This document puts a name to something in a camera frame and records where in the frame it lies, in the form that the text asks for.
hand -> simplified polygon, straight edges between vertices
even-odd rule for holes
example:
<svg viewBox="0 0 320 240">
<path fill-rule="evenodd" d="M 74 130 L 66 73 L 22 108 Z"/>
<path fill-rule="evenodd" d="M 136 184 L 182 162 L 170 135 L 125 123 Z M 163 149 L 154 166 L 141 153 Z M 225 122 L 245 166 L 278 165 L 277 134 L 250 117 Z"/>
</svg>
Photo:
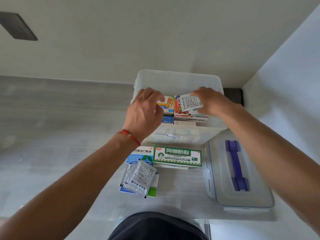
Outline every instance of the hand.
<svg viewBox="0 0 320 240">
<path fill-rule="evenodd" d="M 161 92 L 152 88 L 140 89 L 128 108 L 122 129 L 142 142 L 162 122 L 163 109 L 157 104 L 158 100 L 165 101 Z"/>
<path fill-rule="evenodd" d="M 224 111 L 237 106 L 236 103 L 231 102 L 221 92 L 217 92 L 212 88 L 200 87 L 190 95 L 197 96 L 201 100 L 203 107 L 199 108 L 198 112 L 205 115 L 221 116 Z"/>
</svg>

white wall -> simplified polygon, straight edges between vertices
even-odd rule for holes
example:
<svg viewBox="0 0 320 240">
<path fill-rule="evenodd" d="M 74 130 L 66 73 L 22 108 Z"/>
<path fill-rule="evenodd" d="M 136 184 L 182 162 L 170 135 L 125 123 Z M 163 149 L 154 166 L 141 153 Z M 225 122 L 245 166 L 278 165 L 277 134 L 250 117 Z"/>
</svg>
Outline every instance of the white wall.
<svg viewBox="0 0 320 240">
<path fill-rule="evenodd" d="M 320 6 L 243 87 L 247 110 L 320 163 Z M 276 236 L 318 239 L 276 197 Z M 262 232 L 262 239 L 272 239 Z"/>
<path fill-rule="evenodd" d="M 320 0 L 0 0 L 38 37 L 0 26 L 0 75 L 133 83 L 141 69 L 242 87 Z"/>
</svg>

left hand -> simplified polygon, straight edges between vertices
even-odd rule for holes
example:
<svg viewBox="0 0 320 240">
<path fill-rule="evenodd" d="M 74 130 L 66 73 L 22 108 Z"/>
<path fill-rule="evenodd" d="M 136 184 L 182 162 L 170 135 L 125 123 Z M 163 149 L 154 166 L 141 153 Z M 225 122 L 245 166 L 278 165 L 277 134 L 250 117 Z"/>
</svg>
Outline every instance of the left hand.
<svg viewBox="0 0 320 240">
<path fill-rule="evenodd" d="M 165 101 L 161 92 L 152 88 L 140 89 L 128 108 L 122 129 L 128 131 L 141 143 L 162 122 L 163 109 L 157 104 L 159 100 Z"/>
</svg>

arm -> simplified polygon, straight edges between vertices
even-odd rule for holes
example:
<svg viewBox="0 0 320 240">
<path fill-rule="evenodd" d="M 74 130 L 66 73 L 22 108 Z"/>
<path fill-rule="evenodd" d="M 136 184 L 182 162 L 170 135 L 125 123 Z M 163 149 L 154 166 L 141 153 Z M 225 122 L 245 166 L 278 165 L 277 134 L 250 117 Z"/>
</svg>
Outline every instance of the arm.
<svg viewBox="0 0 320 240">
<path fill-rule="evenodd" d="M 220 92 L 201 87 L 192 95 L 204 105 L 200 113 L 228 125 L 269 186 L 319 234 L 320 166 Z"/>
<path fill-rule="evenodd" d="M 143 141 L 160 124 L 163 95 L 142 89 L 128 108 L 124 130 Z M 108 180 L 137 148 L 122 133 L 39 193 L 0 228 L 0 240 L 64 239 L 85 217 Z"/>
</svg>

red string bracelet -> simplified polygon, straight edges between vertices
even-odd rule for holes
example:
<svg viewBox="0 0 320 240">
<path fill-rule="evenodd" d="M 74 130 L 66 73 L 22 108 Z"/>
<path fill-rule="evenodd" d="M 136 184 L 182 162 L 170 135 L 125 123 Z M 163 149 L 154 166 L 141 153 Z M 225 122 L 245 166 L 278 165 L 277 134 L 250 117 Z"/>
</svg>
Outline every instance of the red string bracelet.
<svg viewBox="0 0 320 240">
<path fill-rule="evenodd" d="M 128 137 L 130 137 L 132 140 L 134 140 L 138 144 L 138 146 L 141 146 L 141 143 L 138 141 L 138 139 L 136 137 L 134 137 L 133 135 L 131 135 L 128 131 L 123 129 L 123 130 L 121 130 L 119 132 L 122 133 L 122 134 L 125 134 Z"/>
</svg>

